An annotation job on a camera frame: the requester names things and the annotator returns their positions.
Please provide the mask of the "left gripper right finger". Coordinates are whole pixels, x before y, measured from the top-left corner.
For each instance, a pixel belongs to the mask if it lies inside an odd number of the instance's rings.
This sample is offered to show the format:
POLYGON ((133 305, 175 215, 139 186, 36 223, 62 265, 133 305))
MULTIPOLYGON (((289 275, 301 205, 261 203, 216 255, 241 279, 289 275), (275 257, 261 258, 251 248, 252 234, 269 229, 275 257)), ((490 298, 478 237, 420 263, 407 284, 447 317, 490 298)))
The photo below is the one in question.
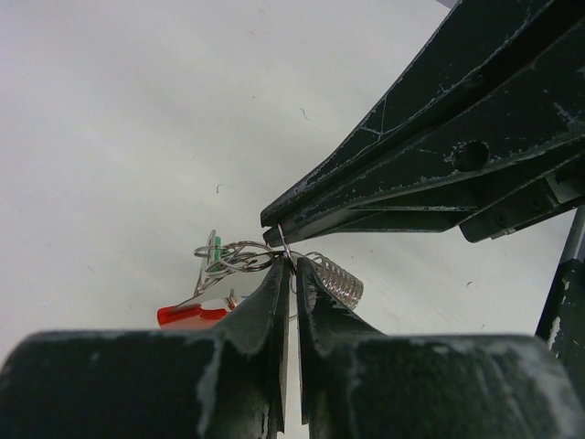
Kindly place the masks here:
POLYGON ((577 438, 580 401, 519 335, 391 337, 296 268, 302 421, 313 438, 577 438))

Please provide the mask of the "green tag key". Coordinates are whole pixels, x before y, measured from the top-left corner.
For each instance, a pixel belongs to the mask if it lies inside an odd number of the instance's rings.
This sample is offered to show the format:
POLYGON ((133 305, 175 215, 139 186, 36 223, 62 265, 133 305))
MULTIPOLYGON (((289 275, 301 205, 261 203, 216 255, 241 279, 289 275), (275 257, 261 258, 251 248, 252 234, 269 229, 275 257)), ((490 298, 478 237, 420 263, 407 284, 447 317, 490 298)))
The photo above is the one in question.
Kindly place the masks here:
POLYGON ((222 239, 218 235, 216 235, 214 237, 213 244, 214 244, 214 246, 213 246, 212 255, 213 255, 213 258, 215 260, 218 260, 219 256, 223 252, 222 239))

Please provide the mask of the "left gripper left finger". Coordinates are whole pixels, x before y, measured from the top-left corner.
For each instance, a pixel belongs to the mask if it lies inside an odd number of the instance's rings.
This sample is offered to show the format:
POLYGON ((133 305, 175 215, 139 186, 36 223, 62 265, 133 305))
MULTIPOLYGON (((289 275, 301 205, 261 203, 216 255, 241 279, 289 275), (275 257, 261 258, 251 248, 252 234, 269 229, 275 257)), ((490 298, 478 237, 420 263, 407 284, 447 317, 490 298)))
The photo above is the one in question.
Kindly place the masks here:
POLYGON ((1 370, 4 438, 273 438, 284 429, 289 266, 200 330, 55 331, 1 370))

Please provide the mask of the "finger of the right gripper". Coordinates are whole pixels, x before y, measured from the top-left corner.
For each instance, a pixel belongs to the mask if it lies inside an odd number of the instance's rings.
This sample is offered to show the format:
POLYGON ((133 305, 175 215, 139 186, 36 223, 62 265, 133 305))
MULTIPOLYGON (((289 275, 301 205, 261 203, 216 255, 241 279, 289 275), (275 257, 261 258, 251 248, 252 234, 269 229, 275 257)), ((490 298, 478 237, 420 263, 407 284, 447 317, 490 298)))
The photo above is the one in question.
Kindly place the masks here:
POLYGON ((449 122, 573 27, 584 30, 581 1, 459 2, 348 137, 268 207, 286 198, 305 200, 331 187, 340 173, 449 122))
POLYGON ((457 227, 478 242, 574 208, 583 185, 584 30, 573 27, 449 122, 268 207, 264 239, 457 227))

